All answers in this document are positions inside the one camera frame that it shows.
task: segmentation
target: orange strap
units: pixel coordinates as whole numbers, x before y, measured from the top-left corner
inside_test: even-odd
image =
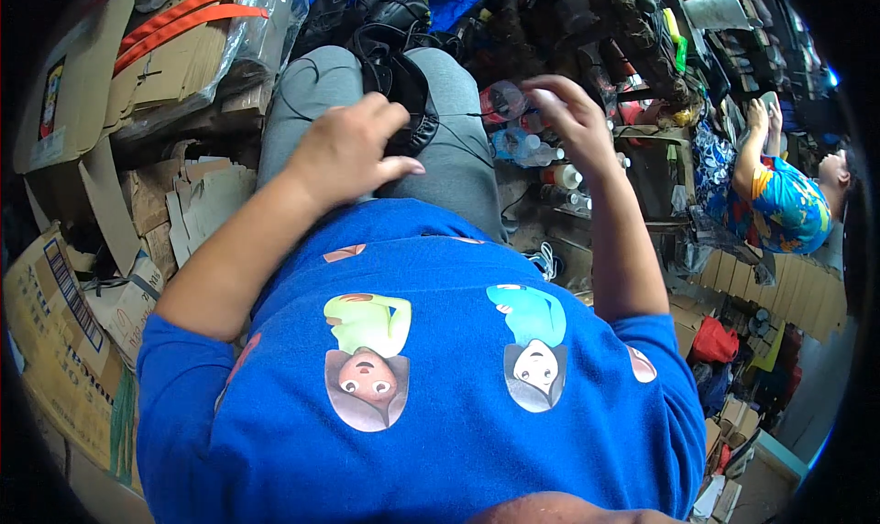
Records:
[[[200,8],[204,5],[208,5],[210,3],[216,2],[219,0],[185,0],[177,6],[169,8],[168,10],[153,16],[140,26],[137,29],[126,35],[124,39],[122,39],[122,44],[119,46],[119,52],[116,56],[122,56],[126,50],[130,49],[134,46],[135,43],[149,35],[150,33],[163,28],[171,22],[174,22],[181,16],[188,14],[195,10],[196,8]]]
[[[227,18],[241,16],[260,16],[268,19],[270,15],[266,12],[265,8],[244,5],[209,6],[208,8],[203,8],[197,12],[187,14],[179,20],[171,22],[163,28],[157,29],[152,34],[144,37],[140,42],[132,46],[128,52],[116,58],[113,75],[116,77],[119,72],[134,64],[138,58],[146,56],[151,50],[154,50],[161,44],[167,43],[170,39],[185,31],[189,31],[195,26],[205,22],[214,22],[216,20],[225,20]]]

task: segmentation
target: blue cartoon character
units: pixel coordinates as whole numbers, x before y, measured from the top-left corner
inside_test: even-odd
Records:
[[[553,295],[517,285],[486,289],[513,333],[504,347],[504,378],[511,398],[533,413],[554,407],[565,386],[565,311]]]
[[[363,432],[385,430],[403,412],[409,390],[408,300],[350,293],[324,305],[324,319],[339,350],[327,352],[324,381],[330,403],[346,424]]]

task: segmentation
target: blue t-shirt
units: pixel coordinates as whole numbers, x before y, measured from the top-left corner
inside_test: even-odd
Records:
[[[153,315],[137,370],[160,523],[460,521],[536,491],[684,518],[705,463],[669,315],[605,323],[412,199],[355,206],[302,244],[237,361]]]

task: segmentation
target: barcode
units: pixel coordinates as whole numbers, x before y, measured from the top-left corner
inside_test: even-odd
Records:
[[[89,314],[85,301],[79,296],[77,284],[74,283],[75,280],[71,276],[71,271],[68,270],[67,265],[64,263],[64,255],[61,254],[58,241],[53,239],[47,243],[43,247],[43,254],[46,255],[46,259],[49,261],[49,268],[55,277],[55,281],[58,282],[58,288],[61,289],[61,295],[67,301],[67,306],[71,309],[73,317],[77,319],[79,327],[82,328],[85,336],[92,343],[95,352],[100,353],[101,347],[104,346],[104,335],[101,333],[98,324],[92,319],[92,315]]]

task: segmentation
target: gray pants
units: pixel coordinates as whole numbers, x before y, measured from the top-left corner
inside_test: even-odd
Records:
[[[498,243],[507,242],[501,226],[492,151],[479,117],[477,84],[452,56],[419,48],[407,56],[428,79],[441,126],[416,156],[427,171],[379,188],[377,198],[414,198],[455,212]],[[263,133],[257,186],[278,174],[297,149],[310,122],[332,106],[350,106],[363,96],[361,66],[346,49],[324,46],[293,62],[275,87],[269,122]]]

